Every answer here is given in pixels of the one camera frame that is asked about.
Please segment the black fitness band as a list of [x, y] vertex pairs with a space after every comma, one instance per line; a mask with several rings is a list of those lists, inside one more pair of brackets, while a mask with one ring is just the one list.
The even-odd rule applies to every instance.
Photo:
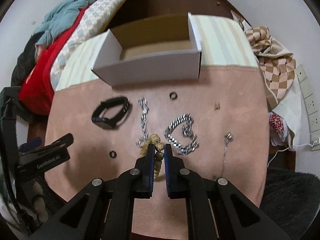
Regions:
[[131, 110], [131, 103], [125, 96], [102, 101], [94, 110], [91, 121], [102, 129], [116, 129]]

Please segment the pink fuzzy table mat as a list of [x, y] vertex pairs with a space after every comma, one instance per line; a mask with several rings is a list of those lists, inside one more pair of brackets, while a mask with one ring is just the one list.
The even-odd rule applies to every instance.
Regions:
[[[92, 113], [99, 103], [116, 96], [127, 97], [131, 111], [118, 128], [101, 129], [92, 123]], [[183, 157], [185, 166], [203, 178], [225, 177], [260, 205], [269, 152], [264, 83], [259, 70], [235, 66], [204, 67], [193, 81], [112, 88], [97, 79], [56, 92], [46, 143], [66, 133], [74, 142], [69, 161], [45, 174], [52, 190], [70, 200], [91, 180], [117, 178], [134, 167], [140, 154], [136, 141], [142, 134], [140, 98], [148, 102], [151, 134], [162, 136], [172, 120], [191, 114], [199, 147]]]

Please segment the red blanket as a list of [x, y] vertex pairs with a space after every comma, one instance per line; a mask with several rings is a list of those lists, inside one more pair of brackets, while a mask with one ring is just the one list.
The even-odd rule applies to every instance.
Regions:
[[73, 25], [57, 37], [48, 47], [35, 44], [35, 67], [19, 86], [18, 99], [31, 112], [39, 115], [48, 115], [51, 109], [55, 90], [50, 82], [50, 70], [53, 63], [53, 56], [60, 48], [63, 41], [69, 38], [81, 16], [89, 6], [80, 10]]

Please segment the black fuzzy garment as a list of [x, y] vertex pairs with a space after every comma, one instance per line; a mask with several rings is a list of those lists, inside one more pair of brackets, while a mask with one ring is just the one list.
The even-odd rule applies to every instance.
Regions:
[[21, 86], [35, 67], [35, 44], [43, 34], [43, 31], [34, 34], [25, 45], [24, 51], [17, 58], [17, 64], [11, 75], [11, 87]]

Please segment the red white plastic bag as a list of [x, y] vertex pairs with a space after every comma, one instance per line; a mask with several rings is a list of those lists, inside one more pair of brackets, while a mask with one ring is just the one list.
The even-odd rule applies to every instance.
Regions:
[[288, 144], [290, 134], [286, 121], [276, 113], [269, 113], [270, 142], [272, 146]]

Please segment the white cardboard box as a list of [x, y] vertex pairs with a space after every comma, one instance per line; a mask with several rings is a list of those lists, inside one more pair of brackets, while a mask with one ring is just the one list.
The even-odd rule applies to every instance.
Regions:
[[108, 29], [91, 70], [112, 87], [197, 80], [201, 57], [193, 15], [170, 14]]

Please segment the striped pastel tablecloth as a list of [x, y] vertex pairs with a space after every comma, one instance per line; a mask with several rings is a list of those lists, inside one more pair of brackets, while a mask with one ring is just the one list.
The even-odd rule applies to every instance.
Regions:
[[[201, 37], [201, 69], [231, 66], [258, 67], [251, 45], [238, 22], [230, 18], [209, 15], [193, 15], [193, 18]], [[106, 37], [106, 32], [90, 38], [76, 48], [62, 71], [55, 91], [100, 79], [91, 68]]]

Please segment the checkered beige cloth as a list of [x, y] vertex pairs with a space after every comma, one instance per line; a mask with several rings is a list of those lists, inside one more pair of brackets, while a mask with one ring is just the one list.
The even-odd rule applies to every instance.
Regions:
[[269, 110], [276, 108], [295, 79], [296, 61], [293, 53], [276, 40], [267, 27], [245, 31], [265, 84]]

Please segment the teal blue blanket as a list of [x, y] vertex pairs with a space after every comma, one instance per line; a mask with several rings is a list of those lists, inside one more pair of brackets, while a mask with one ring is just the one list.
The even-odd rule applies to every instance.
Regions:
[[64, 31], [69, 29], [80, 10], [93, 4], [96, 0], [65, 0], [46, 14], [43, 22], [34, 30], [34, 34], [42, 33], [37, 45], [48, 47]]

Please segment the checkered white grey quilt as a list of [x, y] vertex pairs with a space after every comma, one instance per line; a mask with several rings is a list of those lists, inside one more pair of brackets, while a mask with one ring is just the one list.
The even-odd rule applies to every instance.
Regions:
[[125, 1], [96, 0], [84, 11], [69, 38], [63, 41], [53, 56], [54, 61], [50, 70], [50, 82], [53, 90], [57, 88], [62, 71], [76, 48], [102, 33]]

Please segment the white wall socket strip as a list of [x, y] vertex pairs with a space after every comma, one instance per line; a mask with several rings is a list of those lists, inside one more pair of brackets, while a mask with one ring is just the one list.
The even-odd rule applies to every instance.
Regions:
[[319, 103], [315, 89], [302, 64], [296, 68], [296, 76], [307, 114], [311, 150], [319, 151]]

